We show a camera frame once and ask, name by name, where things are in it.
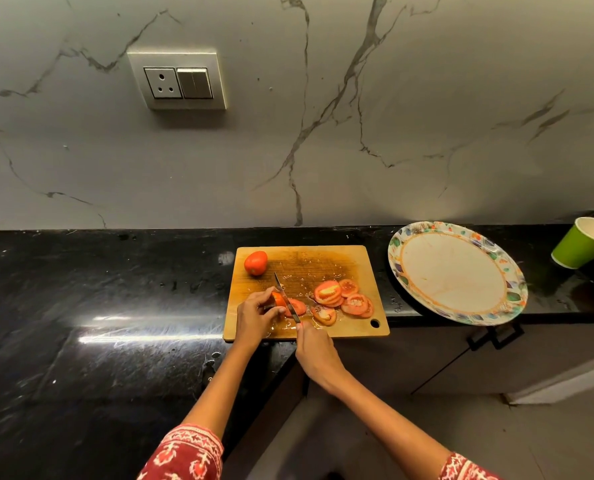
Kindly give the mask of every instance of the paper plate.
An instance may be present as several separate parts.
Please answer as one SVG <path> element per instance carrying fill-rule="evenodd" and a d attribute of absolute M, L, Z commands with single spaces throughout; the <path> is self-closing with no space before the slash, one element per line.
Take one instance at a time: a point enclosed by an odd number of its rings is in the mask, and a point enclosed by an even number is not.
<path fill-rule="evenodd" d="M 388 246 L 397 280 L 438 315 L 469 325 L 500 325 L 526 306 L 519 266 L 491 240 L 446 222 L 415 222 Z"/>

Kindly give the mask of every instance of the person's right hand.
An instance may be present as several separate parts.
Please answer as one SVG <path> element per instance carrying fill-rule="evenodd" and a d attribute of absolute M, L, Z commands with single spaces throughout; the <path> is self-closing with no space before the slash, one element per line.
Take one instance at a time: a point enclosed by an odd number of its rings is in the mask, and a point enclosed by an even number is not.
<path fill-rule="evenodd" d="M 310 322 L 297 324 L 296 355 L 306 375 L 329 393 L 347 373 L 328 332 Z"/>

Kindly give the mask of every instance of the sleeve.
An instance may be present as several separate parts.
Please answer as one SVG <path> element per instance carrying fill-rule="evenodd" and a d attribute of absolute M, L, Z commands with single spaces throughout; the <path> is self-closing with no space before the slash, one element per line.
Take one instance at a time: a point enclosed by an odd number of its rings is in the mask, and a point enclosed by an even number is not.
<path fill-rule="evenodd" d="M 459 453 L 452 453 L 446 460 L 439 480 L 502 480 Z"/>
<path fill-rule="evenodd" d="M 219 480 L 222 453 L 212 432 L 182 424 L 164 436 L 137 480 Z"/>

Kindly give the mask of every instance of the patterned plate rim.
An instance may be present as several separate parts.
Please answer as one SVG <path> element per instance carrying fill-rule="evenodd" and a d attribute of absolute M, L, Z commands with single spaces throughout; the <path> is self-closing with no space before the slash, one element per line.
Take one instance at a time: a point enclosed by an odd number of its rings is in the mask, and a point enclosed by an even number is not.
<path fill-rule="evenodd" d="M 403 272 L 401 263 L 398 263 L 398 261 L 401 250 L 403 249 L 402 246 L 405 246 L 406 241 L 414 235 L 422 233 L 450 233 L 481 249 L 494 261 L 503 275 L 506 281 L 506 299 L 496 306 L 493 312 L 483 315 L 462 314 L 447 310 L 441 306 L 436 306 L 417 293 L 410 286 L 408 277 Z M 388 262 L 390 264 L 390 270 L 395 275 L 395 278 L 397 278 L 397 281 L 400 282 L 413 298 L 439 316 L 455 322 L 479 326 L 501 325 L 510 322 L 510 320 L 519 315 L 525 308 L 528 300 L 528 286 L 524 274 L 508 253 L 487 237 L 457 224 L 441 221 L 420 221 L 402 227 L 390 238 L 388 244 Z"/>

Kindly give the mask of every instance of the paper cup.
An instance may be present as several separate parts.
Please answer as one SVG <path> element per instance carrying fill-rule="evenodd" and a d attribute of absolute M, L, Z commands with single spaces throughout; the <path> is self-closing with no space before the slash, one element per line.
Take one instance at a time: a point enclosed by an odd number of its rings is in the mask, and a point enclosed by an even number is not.
<path fill-rule="evenodd" d="M 568 269 L 577 269 L 594 259 L 594 217 L 580 217 L 550 255 Z"/>

